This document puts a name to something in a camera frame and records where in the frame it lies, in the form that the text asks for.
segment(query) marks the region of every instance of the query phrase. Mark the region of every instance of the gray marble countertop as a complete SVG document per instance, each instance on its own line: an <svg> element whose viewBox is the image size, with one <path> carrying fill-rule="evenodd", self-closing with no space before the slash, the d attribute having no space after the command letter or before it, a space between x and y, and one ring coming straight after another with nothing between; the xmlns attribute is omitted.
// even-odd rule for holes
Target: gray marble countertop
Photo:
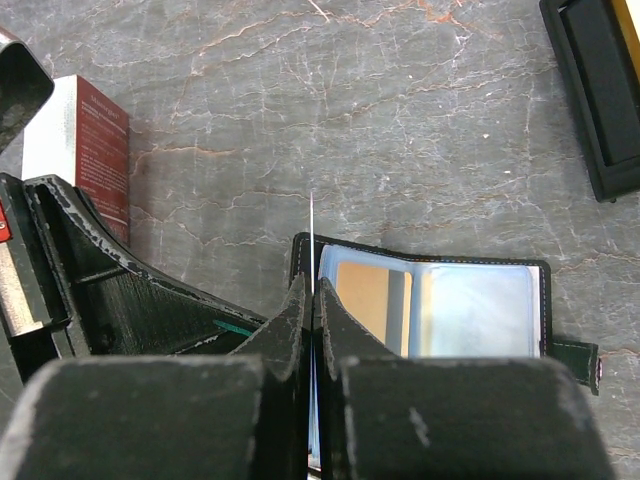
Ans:
<svg viewBox="0 0 640 480"><path fill-rule="evenodd" d="M536 0L5 0L0 24L130 112L133 250L226 300L276 312L311 189L321 234L547 260L640 478L640 197L595 202Z"/></svg>

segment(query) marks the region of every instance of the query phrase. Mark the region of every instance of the white stitching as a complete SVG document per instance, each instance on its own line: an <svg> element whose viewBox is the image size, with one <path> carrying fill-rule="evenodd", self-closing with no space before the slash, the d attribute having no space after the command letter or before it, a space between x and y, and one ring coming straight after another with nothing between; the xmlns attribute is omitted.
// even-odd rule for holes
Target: white stitching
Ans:
<svg viewBox="0 0 640 480"><path fill-rule="evenodd" d="M544 268L542 275L540 275L540 281L542 283L542 355L547 354L547 280L545 278Z"/></svg>
<svg viewBox="0 0 640 480"><path fill-rule="evenodd" d="M557 345L558 347L577 348L578 350L586 350L591 353L590 347L583 347L582 345L570 345L567 343L554 343L554 345Z"/></svg>

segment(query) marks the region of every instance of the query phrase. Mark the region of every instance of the red label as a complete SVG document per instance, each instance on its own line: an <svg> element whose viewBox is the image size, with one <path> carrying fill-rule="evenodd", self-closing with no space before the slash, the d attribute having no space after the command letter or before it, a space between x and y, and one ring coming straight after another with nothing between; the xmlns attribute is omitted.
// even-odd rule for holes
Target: red label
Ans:
<svg viewBox="0 0 640 480"><path fill-rule="evenodd" d="M76 186L89 194L105 223L129 242L129 116L78 77Z"/></svg>
<svg viewBox="0 0 640 480"><path fill-rule="evenodd" d="M9 230L9 222L4 215L4 208L0 204L0 243L4 243L11 239L11 230Z"/></svg>

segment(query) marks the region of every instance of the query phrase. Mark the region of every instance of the black plastic object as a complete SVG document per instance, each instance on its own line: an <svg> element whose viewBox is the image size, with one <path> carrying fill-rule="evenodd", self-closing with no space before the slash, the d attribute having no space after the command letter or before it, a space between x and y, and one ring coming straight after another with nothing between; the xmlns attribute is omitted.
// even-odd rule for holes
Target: black plastic object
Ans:
<svg viewBox="0 0 640 480"><path fill-rule="evenodd" d="M53 81L19 39L0 27L0 153L53 92Z"/></svg>
<svg viewBox="0 0 640 480"><path fill-rule="evenodd" d="M306 478L305 291L300 276L280 314L231 356L92 357L44 367L7 428L0 476Z"/></svg>
<svg viewBox="0 0 640 480"><path fill-rule="evenodd" d="M297 276L235 358L50 363L18 402L0 476L306 479L313 329L324 480L614 478L559 363L403 360L329 282L312 308L309 293Z"/></svg>
<svg viewBox="0 0 640 480"><path fill-rule="evenodd" d="M0 202L34 324L12 335L14 305L0 313L23 380L46 361L86 355L228 353L263 317L174 280L112 236L86 195L58 177L0 174Z"/></svg>
<svg viewBox="0 0 640 480"><path fill-rule="evenodd" d="M540 9L596 199L640 189L640 82L611 2L541 0Z"/></svg>

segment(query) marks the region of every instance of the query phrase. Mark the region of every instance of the black leather wallet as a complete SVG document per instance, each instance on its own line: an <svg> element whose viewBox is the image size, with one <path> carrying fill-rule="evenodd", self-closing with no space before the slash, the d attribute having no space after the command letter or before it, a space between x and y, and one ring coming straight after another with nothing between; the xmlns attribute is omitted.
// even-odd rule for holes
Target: black leather wallet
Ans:
<svg viewBox="0 0 640 480"><path fill-rule="evenodd" d="M318 278L322 252L327 246L347 247L358 252L367 252L369 254L392 257L408 262L538 267L540 272L540 354L542 356L555 358L567 365L573 372L578 383L588 386L594 395L598 395L599 382L602 376L602 362L598 357L598 346L591 343L583 343L568 338L553 336L551 314L551 269L546 262L542 260L409 255L320 235L316 235L314 238L315 266L313 275L315 278ZM309 247L310 237L308 233L303 232L295 236L291 255L290 281L293 281L293 278L299 273L304 273L306 275L311 274L309 271Z"/></svg>

